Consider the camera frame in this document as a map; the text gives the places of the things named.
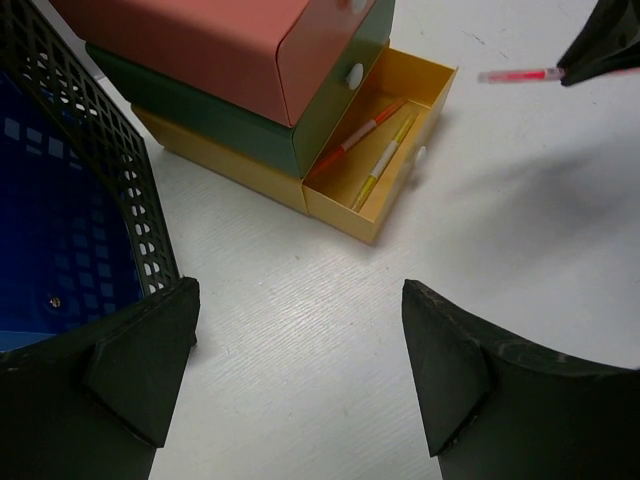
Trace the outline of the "pink thin pen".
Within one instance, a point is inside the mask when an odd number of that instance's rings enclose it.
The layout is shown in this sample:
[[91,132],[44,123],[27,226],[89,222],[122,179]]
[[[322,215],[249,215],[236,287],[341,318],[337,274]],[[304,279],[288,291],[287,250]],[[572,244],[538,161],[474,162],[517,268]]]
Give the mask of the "pink thin pen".
[[638,66],[594,67],[589,69],[566,70],[561,68],[542,68],[524,70],[504,70],[481,72],[477,81],[481,84],[519,84],[556,82],[570,86],[602,76],[635,74]]

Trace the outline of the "salmon top drawer box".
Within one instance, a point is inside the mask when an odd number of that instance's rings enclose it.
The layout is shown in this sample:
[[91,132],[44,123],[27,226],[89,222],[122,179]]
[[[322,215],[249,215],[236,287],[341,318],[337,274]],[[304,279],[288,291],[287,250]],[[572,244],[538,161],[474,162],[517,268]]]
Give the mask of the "salmon top drawer box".
[[296,124],[373,4],[332,0],[55,0],[85,42]]

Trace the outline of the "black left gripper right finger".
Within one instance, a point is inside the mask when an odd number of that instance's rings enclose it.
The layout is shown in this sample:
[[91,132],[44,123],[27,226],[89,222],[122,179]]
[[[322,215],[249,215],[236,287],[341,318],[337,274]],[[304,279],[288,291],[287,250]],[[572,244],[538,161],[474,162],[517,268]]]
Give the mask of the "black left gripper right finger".
[[639,374],[558,352],[416,280],[402,324],[429,454],[446,479],[635,479]]

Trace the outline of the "orange thin pen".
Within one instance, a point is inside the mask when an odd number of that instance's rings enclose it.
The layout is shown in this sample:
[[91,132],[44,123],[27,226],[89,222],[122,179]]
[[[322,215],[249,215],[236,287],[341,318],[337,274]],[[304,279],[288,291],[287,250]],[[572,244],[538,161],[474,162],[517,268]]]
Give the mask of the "orange thin pen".
[[405,98],[397,99],[393,103],[388,105],[384,110],[379,112],[376,116],[369,119],[366,123],[364,123],[356,131],[354,131],[349,137],[347,137],[342,143],[332,149],[322,159],[318,160],[311,169],[310,176],[319,174],[336,160],[339,160],[355,145],[362,141],[367,135],[369,135],[372,131],[374,131],[392,115],[394,115],[406,103],[407,100]]

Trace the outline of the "black mesh file holder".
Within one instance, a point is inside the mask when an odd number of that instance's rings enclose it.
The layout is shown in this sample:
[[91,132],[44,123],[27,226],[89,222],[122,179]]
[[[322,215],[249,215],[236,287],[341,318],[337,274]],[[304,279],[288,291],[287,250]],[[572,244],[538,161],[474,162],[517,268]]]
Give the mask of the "black mesh file holder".
[[178,281],[143,138],[30,1],[1,4],[1,65],[117,203],[143,292]]

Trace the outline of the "yellow thin pen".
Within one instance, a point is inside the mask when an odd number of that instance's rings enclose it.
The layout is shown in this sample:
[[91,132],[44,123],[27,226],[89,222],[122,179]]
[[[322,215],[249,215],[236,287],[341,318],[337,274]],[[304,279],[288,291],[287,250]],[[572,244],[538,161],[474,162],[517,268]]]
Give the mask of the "yellow thin pen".
[[393,138],[385,147],[383,153],[376,161],[373,169],[370,171],[362,187],[360,188],[356,197],[354,198],[351,204],[351,209],[353,211],[359,212],[361,210],[362,206],[369,198],[372,190],[374,189],[379,178],[381,177],[384,170],[388,166],[392,157],[397,152],[400,144],[405,140],[407,134],[409,133],[410,129],[415,123],[417,117],[418,117],[418,113],[416,111],[413,111],[403,120],[403,123],[400,125],[398,130],[395,132]]

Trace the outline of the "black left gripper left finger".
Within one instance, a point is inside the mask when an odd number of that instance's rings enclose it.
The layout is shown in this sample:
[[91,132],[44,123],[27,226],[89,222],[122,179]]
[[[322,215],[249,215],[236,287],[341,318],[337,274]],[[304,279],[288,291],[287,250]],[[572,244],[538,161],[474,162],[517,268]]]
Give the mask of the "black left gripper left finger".
[[1,356],[4,479],[146,479],[200,310],[196,279]]

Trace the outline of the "green drawer box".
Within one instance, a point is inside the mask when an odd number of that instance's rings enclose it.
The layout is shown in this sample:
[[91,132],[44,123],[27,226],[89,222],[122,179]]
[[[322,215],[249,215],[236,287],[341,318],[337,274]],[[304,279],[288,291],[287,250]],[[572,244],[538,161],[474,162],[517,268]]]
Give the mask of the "green drawer box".
[[296,125],[287,127],[91,44],[86,46],[134,110],[203,135],[291,177],[304,177],[322,152],[357,89],[347,77],[367,75],[388,44],[395,3],[377,1],[337,59]]

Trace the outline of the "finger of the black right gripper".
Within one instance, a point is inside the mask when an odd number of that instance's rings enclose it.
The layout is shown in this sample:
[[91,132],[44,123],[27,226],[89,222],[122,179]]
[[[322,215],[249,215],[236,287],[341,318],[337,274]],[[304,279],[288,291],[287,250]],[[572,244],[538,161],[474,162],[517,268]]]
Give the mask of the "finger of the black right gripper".
[[639,67],[639,0],[599,0],[581,32],[557,62],[569,87]]

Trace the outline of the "yellow bottom drawer box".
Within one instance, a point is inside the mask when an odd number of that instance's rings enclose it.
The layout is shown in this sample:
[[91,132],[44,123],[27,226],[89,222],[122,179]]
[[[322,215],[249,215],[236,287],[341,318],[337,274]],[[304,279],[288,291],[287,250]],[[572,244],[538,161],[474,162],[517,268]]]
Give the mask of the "yellow bottom drawer box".
[[[371,243],[402,191],[415,163],[426,155],[431,130],[446,102],[457,70],[386,48],[329,138],[332,150],[395,100],[407,103],[339,160],[303,179],[216,144],[206,137],[145,111],[133,113],[154,139],[170,152],[246,188]],[[359,212],[351,204],[403,120],[413,111],[415,123],[400,144]]]

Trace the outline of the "blue plastic folder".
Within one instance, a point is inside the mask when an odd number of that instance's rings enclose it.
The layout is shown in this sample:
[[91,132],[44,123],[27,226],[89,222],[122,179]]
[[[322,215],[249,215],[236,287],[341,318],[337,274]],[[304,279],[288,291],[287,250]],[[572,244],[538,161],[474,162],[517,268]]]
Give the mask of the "blue plastic folder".
[[25,347],[143,296],[119,208],[1,75],[1,348]]

